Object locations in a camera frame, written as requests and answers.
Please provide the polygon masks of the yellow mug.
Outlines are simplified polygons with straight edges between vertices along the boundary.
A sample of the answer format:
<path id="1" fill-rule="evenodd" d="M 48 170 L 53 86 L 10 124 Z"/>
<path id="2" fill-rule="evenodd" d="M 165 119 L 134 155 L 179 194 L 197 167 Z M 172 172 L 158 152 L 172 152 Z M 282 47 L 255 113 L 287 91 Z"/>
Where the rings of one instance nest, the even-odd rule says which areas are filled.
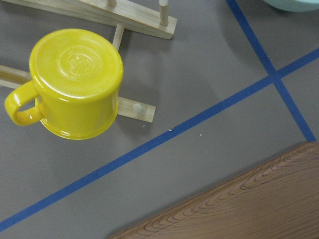
<path id="1" fill-rule="evenodd" d="M 93 138 L 116 119 L 124 66 L 100 35 L 62 29 L 41 38 L 29 58 L 31 80 L 11 92 L 4 107 L 20 126 L 41 122 L 72 140 Z"/>

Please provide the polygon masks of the wooden drying rack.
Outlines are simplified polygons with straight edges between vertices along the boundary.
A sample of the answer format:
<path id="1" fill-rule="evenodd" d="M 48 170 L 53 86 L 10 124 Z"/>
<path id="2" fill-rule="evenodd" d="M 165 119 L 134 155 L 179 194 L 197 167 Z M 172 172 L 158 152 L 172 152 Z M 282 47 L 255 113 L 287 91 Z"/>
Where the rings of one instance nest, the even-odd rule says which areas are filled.
<path id="1" fill-rule="evenodd" d="M 113 46 L 119 50 L 124 30 L 171 39 L 177 19 L 169 16 L 169 1 L 159 0 L 159 11 L 129 0 L 2 0 L 116 27 Z M 16 89 L 31 80 L 28 72 L 0 65 L 0 86 Z M 118 115 L 153 122 L 155 106 L 119 97 Z"/>

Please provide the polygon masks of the wooden cutting board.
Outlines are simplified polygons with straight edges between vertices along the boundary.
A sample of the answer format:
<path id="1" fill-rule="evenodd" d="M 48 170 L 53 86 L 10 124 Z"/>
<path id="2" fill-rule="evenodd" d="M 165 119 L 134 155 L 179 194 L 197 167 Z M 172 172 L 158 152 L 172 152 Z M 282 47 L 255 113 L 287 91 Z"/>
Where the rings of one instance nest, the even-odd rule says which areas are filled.
<path id="1" fill-rule="evenodd" d="M 116 239 L 316 239 L 319 145 L 303 143 L 114 235 Z"/>

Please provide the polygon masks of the green bowl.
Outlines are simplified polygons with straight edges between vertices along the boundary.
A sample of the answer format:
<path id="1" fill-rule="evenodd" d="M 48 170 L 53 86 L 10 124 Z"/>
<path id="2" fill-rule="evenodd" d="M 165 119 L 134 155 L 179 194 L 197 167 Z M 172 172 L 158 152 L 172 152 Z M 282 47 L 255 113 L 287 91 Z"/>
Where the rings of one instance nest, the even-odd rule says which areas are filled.
<path id="1" fill-rule="evenodd" d="M 318 0 L 264 0 L 268 5 L 290 12 L 306 12 L 319 9 Z"/>

